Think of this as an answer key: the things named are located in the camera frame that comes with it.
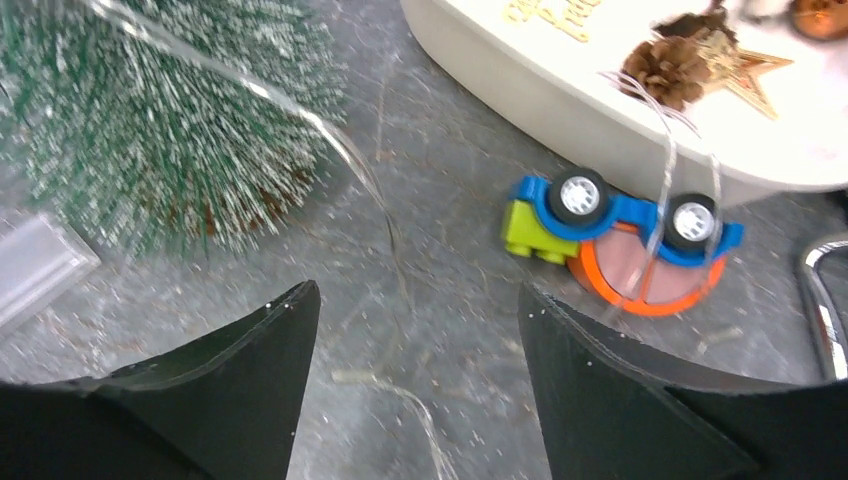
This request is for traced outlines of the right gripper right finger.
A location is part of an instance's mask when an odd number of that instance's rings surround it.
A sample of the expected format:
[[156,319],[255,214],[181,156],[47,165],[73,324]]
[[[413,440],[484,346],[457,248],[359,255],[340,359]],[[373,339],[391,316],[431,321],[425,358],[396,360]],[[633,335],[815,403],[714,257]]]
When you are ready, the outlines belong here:
[[847,385],[771,382],[658,350],[531,284],[518,320],[555,479],[843,479]]

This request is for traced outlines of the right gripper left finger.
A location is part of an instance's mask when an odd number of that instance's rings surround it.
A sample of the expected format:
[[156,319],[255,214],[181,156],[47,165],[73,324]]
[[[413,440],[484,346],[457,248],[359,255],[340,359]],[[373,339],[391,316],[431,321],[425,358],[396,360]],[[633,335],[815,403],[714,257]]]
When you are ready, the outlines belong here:
[[5,479],[283,479],[319,323],[304,281],[102,378],[1,386]]

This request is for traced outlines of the clear battery box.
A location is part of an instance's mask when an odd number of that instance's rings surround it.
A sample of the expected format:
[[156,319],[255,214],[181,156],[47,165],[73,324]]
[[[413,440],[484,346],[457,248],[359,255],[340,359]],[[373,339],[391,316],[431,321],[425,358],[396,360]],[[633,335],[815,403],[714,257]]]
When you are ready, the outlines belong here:
[[48,213],[1,217],[1,335],[63,295],[101,265],[69,225]]

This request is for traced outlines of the small frosted christmas tree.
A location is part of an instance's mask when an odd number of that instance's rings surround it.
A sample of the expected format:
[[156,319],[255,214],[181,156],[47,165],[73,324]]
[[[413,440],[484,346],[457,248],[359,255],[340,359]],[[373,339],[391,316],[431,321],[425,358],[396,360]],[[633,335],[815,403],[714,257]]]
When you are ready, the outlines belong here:
[[244,251],[327,154],[302,119],[79,1],[1,5],[2,159],[102,243]]

